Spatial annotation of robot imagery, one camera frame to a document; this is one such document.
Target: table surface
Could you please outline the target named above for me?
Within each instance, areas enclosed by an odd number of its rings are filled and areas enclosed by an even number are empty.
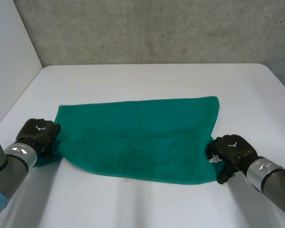
[[[285,167],[285,87],[260,64],[49,66],[0,123],[0,143],[13,143],[29,118],[54,120],[59,105],[211,95],[220,101],[212,137],[239,134]],[[63,159],[29,173],[0,226],[276,228],[285,214],[242,173],[224,185],[179,185],[94,175]]]

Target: robotic hand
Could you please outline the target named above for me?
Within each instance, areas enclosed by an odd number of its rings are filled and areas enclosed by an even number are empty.
[[[250,164],[261,158],[245,139],[235,134],[218,137],[210,142],[206,148],[206,155],[209,160],[213,156],[218,156],[224,162],[223,170],[217,177],[220,184],[227,182],[237,171],[247,175]]]
[[[41,157],[49,157],[52,154],[52,142],[59,133],[59,124],[44,119],[29,119],[18,133],[16,142],[29,145]]]
[[[233,173],[242,171],[250,183],[285,212],[285,170],[272,161],[259,157],[256,150],[241,136],[225,135],[210,142],[208,159],[218,156],[224,167],[217,181],[224,184]]]
[[[7,206],[39,157],[52,154],[52,142],[60,125],[44,119],[29,119],[4,151],[0,146],[0,213]]]

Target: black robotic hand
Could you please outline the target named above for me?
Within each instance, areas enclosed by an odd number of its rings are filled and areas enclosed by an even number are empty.
[[[224,162],[224,168],[217,181],[223,184],[233,173],[242,171],[245,175],[252,161],[260,158],[256,150],[241,136],[225,135],[210,142],[206,148],[207,158],[218,156]]]
[[[60,132],[60,125],[44,119],[29,119],[16,137],[16,143],[32,147],[38,156],[49,157],[52,154],[52,142]]]

